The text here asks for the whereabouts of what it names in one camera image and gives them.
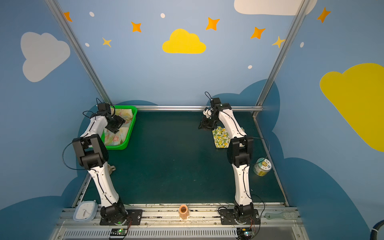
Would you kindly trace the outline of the left aluminium frame post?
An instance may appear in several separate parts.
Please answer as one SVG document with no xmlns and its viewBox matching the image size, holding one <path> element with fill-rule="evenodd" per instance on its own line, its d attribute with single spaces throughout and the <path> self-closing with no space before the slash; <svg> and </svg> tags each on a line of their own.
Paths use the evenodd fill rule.
<svg viewBox="0 0 384 240">
<path fill-rule="evenodd" d="M 89 58 L 87 57 L 80 41 L 78 40 L 75 32 L 73 31 L 70 22 L 65 17 L 64 12 L 62 11 L 62 8 L 58 1 L 52 1 L 52 0 L 45 0 L 46 4 L 48 5 L 51 13 L 55 17 L 56 21 L 58 22 L 59 26 L 61 27 L 63 33 L 67 37 L 68 41 L 70 42 L 71 46 L 73 47 L 76 55 L 78 56 L 80 62 L 82 63 L 84 69 L 86 70 L 88 76 L 90 77 L 92 83 L 96 87 L 97 91 L 99 92 L 100 96 L 104 100 L 104 102 L 108 104 L 112 104 L 112 100 L 110 99 L 109 95 L 107 94 L 107 91 L 105 87 L 102 84 L 102 81 L 98 77 L 95 69 L 93 68 Z"/>
</svg>

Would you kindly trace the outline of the round green white tin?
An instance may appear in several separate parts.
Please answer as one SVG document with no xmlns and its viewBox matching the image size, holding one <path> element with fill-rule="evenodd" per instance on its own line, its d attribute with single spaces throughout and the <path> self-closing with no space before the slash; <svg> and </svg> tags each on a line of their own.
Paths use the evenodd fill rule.
<svg viewBox="0 0 384 240">
<path fill-rule="evenodd" d="M 259 158 L 253 171 L 257 176 L 263 177 L 272 169 L 272 164 L 267 158 Z"/>
</svg>

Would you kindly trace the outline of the green plastic basket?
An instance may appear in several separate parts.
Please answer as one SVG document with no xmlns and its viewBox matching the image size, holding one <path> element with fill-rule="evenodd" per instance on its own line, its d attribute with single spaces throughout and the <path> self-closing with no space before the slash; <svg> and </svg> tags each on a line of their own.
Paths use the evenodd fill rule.
<svg viewBox="0 0 384 240">
<path fill-rule="evenodd" d="M 126 122 L 119 128 L 119 131 L 114 134 L 111 131 L 104 129 L 102 133 L 102 141 L 107 150 L 124 150 L 129 143 L 138 110 L 134 106 L 115 106 L 117 116 L 123 118 Z"/>
</svg>

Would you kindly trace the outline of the white square clock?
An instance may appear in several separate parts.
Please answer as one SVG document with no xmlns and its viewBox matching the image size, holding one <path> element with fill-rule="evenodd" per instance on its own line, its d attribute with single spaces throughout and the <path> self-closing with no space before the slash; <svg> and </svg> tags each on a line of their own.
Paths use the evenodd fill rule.
<svg viewBox="0 0 384 240">
<path fill-rule="evenodd" d="M 81 202 L 75 210 L 73 220 L 75 222 L 90 222 L 97 214 L 98 204 L 96 201 Z"/>
</svg>

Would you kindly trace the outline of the right aluminium frame post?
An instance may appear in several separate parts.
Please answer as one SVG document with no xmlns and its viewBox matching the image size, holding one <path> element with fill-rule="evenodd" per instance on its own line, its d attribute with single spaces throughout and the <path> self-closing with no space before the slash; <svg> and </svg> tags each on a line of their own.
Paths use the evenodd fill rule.
<svg viewBox="0 0 384 240">
<path fill-rule="evenodd" d="M 306 17 L 306 11 L 309 8 L 310 5 L 309 0 L 302 1 L 301 4 L 299 5 L 298 11 L 293 19 L 293 22 L 288 30 L 288 33 L 286 35 L 286 40 L 283 42 L 283 45 L 281 46 L 279 50 L 279 54 L 276 58 L 276 61 L 273 65 L 273 68 L 269 74 L 269 77 L 267 78 L 262 91 L 258 97 L 256 106 L 257 107 L 262 107 L 263 103 L 265 102 L 268 93 L 270 92 L 273 83 L 275 82 L 278 73 L 284 63 L 284 60 L 290 50 L 291 45 L 293 44 L 295 37 Z"/>
</svg>

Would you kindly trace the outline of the lemon print skirt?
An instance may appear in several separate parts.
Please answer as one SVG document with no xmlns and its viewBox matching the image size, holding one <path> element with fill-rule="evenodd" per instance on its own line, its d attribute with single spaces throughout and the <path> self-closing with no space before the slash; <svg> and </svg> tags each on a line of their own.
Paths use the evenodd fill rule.
<svg viewBox="0 0 384 240">
<path fill-rule="evenodd" d="M 246 135 L 244 132 L 244 129 L 241 128 L 240 131 L 233 130 L 232 133 L 228 133 L 226 128 L 217 127 L 215 130 L 212 131 L 213 138 L 214 138 L 214 144 L 217 149 L 227 149 L 229 147 L 231 137 L 235 135 L 235 137 L 242 138 Z"/>
</svg>

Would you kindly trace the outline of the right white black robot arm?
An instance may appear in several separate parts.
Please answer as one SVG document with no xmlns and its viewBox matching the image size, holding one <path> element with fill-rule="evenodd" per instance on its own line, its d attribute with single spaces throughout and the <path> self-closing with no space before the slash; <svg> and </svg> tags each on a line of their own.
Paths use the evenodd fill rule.
<svg viewBox="0 0 384 240">
<path fill-rule="evenodd" d="M 234 215 L 238 222 L 244 222 L 255 215 L 249 183 L 254 138 L 242 130 L 229 104 L 212 104 L 203 110 L 203 115 L 199 129 L 215 130 L 221 122 L 229 134 L 227 158 L 234 170 L 236 187 Z"/>
</svg>

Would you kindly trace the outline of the pink floral skirt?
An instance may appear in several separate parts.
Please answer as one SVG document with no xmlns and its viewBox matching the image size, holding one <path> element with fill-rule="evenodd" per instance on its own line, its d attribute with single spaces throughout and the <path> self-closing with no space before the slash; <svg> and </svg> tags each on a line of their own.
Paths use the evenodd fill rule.
<svg viewBox="0 0 384 240">
<path fill-rule="evenodd" d="M 126 122 L 120 127 L 119 132 L 116 134 L 104 129 L 104 144 L 106 146 L 118 146 L 123 144 L 131 128 L 134 117 L 132 109 L 117 109 L 117 115 L 122 117 Z"/>
</svg>

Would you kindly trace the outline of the controller board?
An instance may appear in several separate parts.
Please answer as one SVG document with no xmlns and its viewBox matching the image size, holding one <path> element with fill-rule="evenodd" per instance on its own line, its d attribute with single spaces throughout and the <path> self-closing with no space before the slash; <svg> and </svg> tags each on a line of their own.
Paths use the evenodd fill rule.
<svg viewBox="0 0 384 240">
<path fill-rule="evenodd" d="M 109 240 L 124 240 L 128 235 L 127 228 L 111 229 Z"/>
<path fill-rule="evenodd" d="M 254 232 L 249 228 L 237 228 L 237 240 L 251 240 Z"/>
</svg>

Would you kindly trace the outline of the orange ribbed cup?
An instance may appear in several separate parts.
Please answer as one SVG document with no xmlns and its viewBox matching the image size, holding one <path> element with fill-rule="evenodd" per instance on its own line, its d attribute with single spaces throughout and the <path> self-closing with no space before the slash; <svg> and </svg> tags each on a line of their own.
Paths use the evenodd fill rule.
<svg viewBox="0 0 384 240">
<path fill-rule="evenodd" d="M 187 205 L 180 205 L 179 207 L 179 217 L 182 219 L 182 220 L 187 220 L 190 216 L 190 210 L 189 210 L 189 207 Z"/>
</svg>

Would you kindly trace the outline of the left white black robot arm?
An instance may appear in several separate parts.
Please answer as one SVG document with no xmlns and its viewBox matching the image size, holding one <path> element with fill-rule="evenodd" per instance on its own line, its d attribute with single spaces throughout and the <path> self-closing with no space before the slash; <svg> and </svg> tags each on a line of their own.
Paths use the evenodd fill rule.
<svg viewBox="0 0 384 240">
<path fill-rule="evenodd" d="M 109 170 L 109 152 L 101 139 L 104 129 L 118 130 L 125 121 L 117 121 L 108 111 L 98 111 L 90 117 L 86 131 L 71 142 L 79 165 L 91 175 L 101 200 L 101 224 L 123 225 L 127 212 L 114 188 Z"/>
</svg>

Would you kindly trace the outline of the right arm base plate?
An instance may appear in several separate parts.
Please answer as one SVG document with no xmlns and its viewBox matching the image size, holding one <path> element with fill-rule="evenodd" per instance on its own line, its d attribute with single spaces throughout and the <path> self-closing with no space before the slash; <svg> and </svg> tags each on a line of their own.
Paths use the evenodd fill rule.
<svg viewBox="0 0 384 240">
<path fill-rule="evenodd" d="M 258 225 L 261 223 L 258 210 L 254 209 L 254 213 L 250 217 L 236 220 L 234 209 L 219 208 L 218 214 L 222 225 Z"/>
</svg>

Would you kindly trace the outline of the rear aluminium frame rail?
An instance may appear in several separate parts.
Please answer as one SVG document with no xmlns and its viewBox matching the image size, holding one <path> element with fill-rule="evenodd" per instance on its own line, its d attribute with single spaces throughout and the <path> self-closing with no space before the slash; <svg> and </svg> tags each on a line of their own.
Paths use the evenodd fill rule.
<svg viewBox="0 0 384 240">
<path fill-rule="evenodd" d="M 202 112 L 210 106 L 135 106 L 138 111 L 160 111 L 160 112 Z M 231 106 L 232 111 L 238 112 L 261 112 L 262 106 Z"/>
</svg>

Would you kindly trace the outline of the right controller board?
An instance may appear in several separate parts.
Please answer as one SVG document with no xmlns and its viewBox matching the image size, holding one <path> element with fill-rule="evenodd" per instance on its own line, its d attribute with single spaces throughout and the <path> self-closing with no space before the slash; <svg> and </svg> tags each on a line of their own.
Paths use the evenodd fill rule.
<svg viewBox="0 0 384 240">
<path fill-rule="evenodd" d="M 237 240 L 251 240 L 254 232 L 249 228 L 237 228 Z"/>
</svg>

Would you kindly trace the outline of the front aluminium rail bed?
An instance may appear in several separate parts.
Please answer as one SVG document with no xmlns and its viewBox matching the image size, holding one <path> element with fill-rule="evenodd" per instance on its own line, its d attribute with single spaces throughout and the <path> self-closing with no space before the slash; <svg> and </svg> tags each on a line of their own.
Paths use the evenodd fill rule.
<svg viewBox="0 0 384 240">
<path fill-rule="evenodd" d="M 100 226 L 101 216 L 96 214 L 90 222 L 75 222 L 74 208 L 63 209 L 50 236 L 51 240 L 109 240 L 111 229 L 127 228 L 125 240 L 236 240 L 237 228 L 254 232 L 251 240 L 307 240 L 309 236 L 297 208 L 279 203 L 256 203 L 261 223 L 258 225 L 222 225 L 219 208 L 233 209 L 229 203 L 188 204 L 190 216 L 179 217 L 180 204 L 131 204 L 127 210 L 143 210 L 138 226 Z M 265 213 L 295 211 L 296 220 L 267 220 Z"/>
</svg>

